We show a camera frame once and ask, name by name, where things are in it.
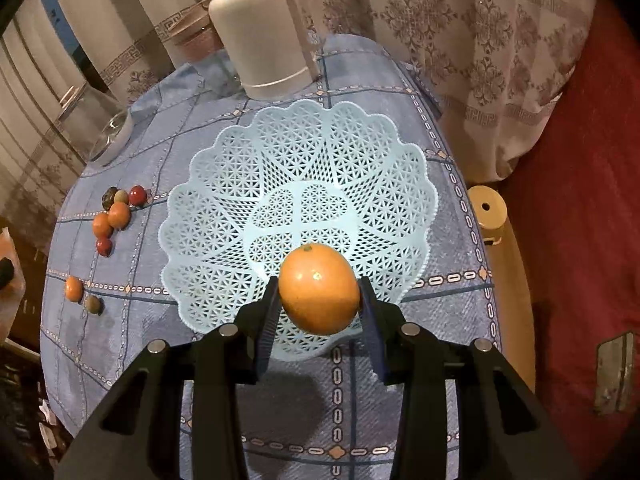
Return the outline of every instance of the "curtain pattern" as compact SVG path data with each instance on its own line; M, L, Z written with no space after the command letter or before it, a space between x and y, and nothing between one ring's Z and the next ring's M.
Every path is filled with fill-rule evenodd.
M199 0L60 0L113 93L131 102L179 65L168 27ZM442 97L466 178L499 180L538 140L588 34L595 0L322 0L332 32L413 63Z
M132 102L182 63L168 29L200 0L59 0L94 67ZM442 97L441 119L469 181L507 176L540 136L588 34L595 0L322 0L332 32L381 43ZM0 215L47 251L82 171L56 118L84 77L41 0L0 41Z
M0 39L0 216L48 253L57 213L84 163L58 123L84 78L41 0L25 0Z

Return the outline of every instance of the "fruit basket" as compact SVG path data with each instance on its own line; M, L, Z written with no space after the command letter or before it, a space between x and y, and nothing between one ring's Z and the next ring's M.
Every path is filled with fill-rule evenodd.
M422 151L388 117L350 102L264 108L249 126L222 130L170 193L162 283L182 321L206 333L260 298L290 251L319 242L398 303L427 263L437 207ZM272 358L309 358L360 332L356 318L335 335L310 335L283 313Z

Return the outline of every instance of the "red fabric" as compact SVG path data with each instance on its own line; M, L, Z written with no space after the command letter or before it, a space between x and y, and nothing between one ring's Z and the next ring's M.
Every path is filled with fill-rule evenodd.
M593 400L596 346L640 333L638 182L640 46L598 0L542 138L500 188L534 300L536 393L585 474L630 418L596 416Z

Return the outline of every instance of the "blue tablecloth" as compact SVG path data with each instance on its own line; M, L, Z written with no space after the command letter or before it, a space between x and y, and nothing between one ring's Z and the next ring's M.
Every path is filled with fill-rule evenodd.
M54 232L42 308L41 356L47 393L56 415L76 434L109 387L149 341L195 340L162 288L167 257L158 228L171 189L189 177L191 157L213 144L230 124L249 124L256 110L313 98L325 107L341 101L382 113L401 140L420 146L438 189L426 271L401 307L439 338L469 343L476 337L500 348L497 309L484 247L462 176L435 119L434 99L404 64L378 44L333 36L319 60L321 79L291 98L257 102L245 94L219 98L185 65L133 106L136 126L124 152L108 167L87 168L66 197ZM134 211L129 227L113 235L109 258L95 252L93 216L109 186L152 190L150 205ZM104 300L101 316L88 316L65 299L68 275ZM447 476L458 472L458 416L447 389ZM359 340L305 362L272 361L257 386L239 388L242 440L252 478L376 479L389 477L398 433L401 388L383 386ZM182 410L181 476L191 478L191 385Z

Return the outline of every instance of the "orange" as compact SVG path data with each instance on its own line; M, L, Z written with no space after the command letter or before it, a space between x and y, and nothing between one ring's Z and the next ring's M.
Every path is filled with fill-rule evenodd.
M347 328L360 304L353 269L338 251L322 244L306 244L287 255L278 289L289 319L316 335Z
M75 276L69 276L65 282L65 296L69 301L77 303L82 298L84 288Z
M109 216L107 213L98 213L91 225L96 238L109 238L113 233L113 228L109 225Z
M114 202L109 208L109 224L114 229L124 229L130 220L131 211L124 202Z

